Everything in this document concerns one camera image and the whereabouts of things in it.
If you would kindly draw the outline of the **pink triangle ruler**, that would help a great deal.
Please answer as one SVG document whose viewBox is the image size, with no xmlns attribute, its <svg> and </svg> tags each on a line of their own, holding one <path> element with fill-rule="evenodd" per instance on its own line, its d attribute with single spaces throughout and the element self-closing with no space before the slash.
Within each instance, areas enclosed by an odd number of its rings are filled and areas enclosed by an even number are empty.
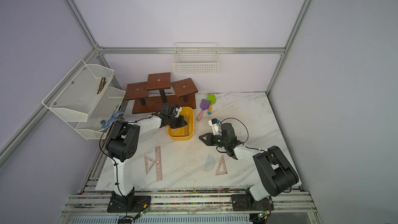
<svg viewBox="0 0 398 224">
<path fill-rule="evenodd" d="M 228 171 L 227 171 L 226 162 L 224 156 L 222 155 L 219 160 L 215 175 L 220 176 L 220 175 L 226 175 L 227 173 Z"/>
<path fill-rule="evenodd" d="M 147 155 L 144 156 L 144 159 L 145 159 L 145 171 L 146 174 L 148 174 L 150 170 L 153 168 L 153 166 L 156 165 L 157 161 L 155 159 L 148 157 Z"/>
</svg>

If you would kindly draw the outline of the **clear stencil straight ruler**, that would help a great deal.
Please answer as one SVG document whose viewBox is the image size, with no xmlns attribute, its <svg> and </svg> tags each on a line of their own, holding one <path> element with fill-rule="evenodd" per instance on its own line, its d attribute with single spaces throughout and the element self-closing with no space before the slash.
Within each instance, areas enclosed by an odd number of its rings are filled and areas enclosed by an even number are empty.
<svg viewBox="0 0 398 224">
<path fill-rule="evenodd" d="M 187 125 L 184 126 L 184 136 L 189 136 L 190 135 L 190 117 L 191 115 L 189 113 L 184 114 L 184 120 L 187 122 Z"/>
</svg>

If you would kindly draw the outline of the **blue clear protractor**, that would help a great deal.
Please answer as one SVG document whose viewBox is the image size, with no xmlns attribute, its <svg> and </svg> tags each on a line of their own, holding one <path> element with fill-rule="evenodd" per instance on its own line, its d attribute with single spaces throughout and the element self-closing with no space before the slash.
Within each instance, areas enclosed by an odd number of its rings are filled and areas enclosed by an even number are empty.
<svg viewBox="0 0 398 224">
<path fill-rule="evenodd" d="M 216 164 L 216 160 L 215 160 L 214 156 L 211 154 L 208 154 L 205 164 L 204 164 L 204 167 L 203 167 L 203 171 L 209 172 L 209 171 L 213 170 L 213 168 L 215 167 L 215 164 Z"/>
</svg>

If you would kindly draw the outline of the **pink long straight ruler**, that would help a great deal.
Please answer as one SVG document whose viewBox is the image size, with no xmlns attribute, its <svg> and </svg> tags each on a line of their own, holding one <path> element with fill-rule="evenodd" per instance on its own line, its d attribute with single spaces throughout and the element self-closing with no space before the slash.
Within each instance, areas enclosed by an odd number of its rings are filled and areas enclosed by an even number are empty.
<svg viewBox="0 0 398 224">
<path fill-rule="evenodd" d="M 157 181 L 163 180 L 162 174 L 162 159 L 161 159 L 161 147 L 155 147 L 155 161 L 156 161 L 156 179 Z"/>
</svg>

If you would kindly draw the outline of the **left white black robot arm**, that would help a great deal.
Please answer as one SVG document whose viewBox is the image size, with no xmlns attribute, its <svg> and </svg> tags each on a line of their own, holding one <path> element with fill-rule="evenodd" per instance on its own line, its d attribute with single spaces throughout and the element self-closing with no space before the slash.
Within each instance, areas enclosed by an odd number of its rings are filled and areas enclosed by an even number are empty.
<svg viewBox="0 0 398 224">
<path fill-rule="evenodd" d="M 117 111 L 111 119 L 101 122 L 102 131 L 109 132 L 105 150 L 107 157 L 113 162 L 114 169 L 115 187 L 110 208 L 129 211 L 135 205 L 134 186 L 131 181 L 132 164 L 128 160 L 137 152 L 140 135 L 162 127 L 178 129 L 187 126 L 188 123 L 181 112 L 181 106 L 165 103 L 161 110 L 146 118 L 128 121 L 121 116 L 123 111 Z"/>
</svg>

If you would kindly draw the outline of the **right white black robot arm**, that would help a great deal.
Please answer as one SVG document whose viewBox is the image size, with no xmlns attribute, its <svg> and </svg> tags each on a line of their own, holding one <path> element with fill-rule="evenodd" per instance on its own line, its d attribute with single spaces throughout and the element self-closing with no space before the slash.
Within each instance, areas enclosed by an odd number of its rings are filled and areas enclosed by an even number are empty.
<svg viewBox="0 0 398 224">
<path fill-rule="evenodd" d="M 237 139 L 230 123 L 216 122 L 211 127 L 212 133 L 200 135 L 200 141 L 206 146 L 221 147 L 229 157 L 255 166 L 259 182 L 247 189 L 248 197 L 254 201 L 278 196 L 299 183 L 296 170 L 278 146 L 268 149 L 248 147 Z"/>
</svg>

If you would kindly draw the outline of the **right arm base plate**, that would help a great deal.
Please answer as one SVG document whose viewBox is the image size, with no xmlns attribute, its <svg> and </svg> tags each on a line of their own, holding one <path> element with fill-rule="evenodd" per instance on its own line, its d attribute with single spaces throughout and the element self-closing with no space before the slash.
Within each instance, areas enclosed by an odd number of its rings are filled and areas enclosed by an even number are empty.
<svg viewBox="0 0 398 224">
<path fill-rule="evenodd" d="M 232 195 L 232 207 L 234 211 L 273 211 L 274 205 L 271 198 L 256 201 L 247 195 Z"/>
</svg>

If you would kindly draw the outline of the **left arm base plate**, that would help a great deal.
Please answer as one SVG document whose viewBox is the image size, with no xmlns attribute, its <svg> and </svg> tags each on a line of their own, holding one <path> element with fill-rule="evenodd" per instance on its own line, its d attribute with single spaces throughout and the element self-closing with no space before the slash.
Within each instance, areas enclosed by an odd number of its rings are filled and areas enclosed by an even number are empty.
<svg viewBox="0 0 398 224">
<path fill-rule="evenodd" d="M 107 207 L 108 213 L 138 213 L 143 211 L 151 203 L 151 196 L 129 196 L 124 198 L 112 195 Z"/>
</svg>

